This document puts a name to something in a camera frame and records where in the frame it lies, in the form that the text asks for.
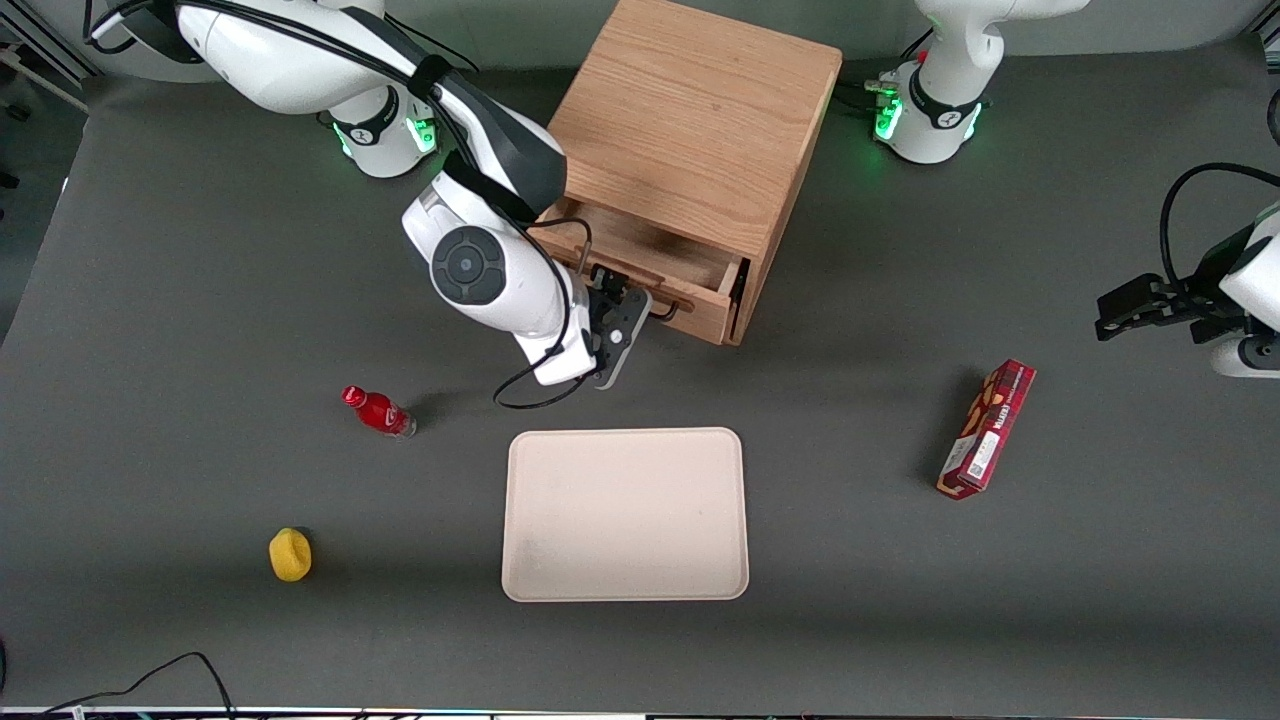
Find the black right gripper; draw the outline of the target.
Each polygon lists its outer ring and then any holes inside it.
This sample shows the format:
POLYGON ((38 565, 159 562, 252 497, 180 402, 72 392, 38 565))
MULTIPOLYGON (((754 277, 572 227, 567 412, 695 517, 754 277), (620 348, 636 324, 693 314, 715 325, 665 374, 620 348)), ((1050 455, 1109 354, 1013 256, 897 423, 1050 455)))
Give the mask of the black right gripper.
POLYGON ((612 272, 608 266, 595 264, 588 287, 590 313, 590 350, 603 354, 612 346, 630 350, 634 341, 625 328, 628 322, 623 305, 634 301, 631 278, 625 273, 612 272))

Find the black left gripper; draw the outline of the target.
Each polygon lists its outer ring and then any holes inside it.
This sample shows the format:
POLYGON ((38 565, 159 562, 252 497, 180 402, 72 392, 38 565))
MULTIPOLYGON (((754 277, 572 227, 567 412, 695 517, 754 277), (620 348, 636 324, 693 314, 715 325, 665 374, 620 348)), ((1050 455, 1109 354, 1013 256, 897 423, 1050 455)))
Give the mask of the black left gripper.
POLYGON ((1249 232, 1229 236, 1212 246, 1189 275, 1178 277, 1169 233, 1161 232, 1158 251, 1166 277, 1138 275, 1098 297, 1094 337, 1107 342, 1146 324, 1164 327, 1180 323, 1190 325, 1190 336, 1197 345, 1231 333, 1254 336, 1257 323, 1220 287, 1242 259, 1249 238, 1249 232))

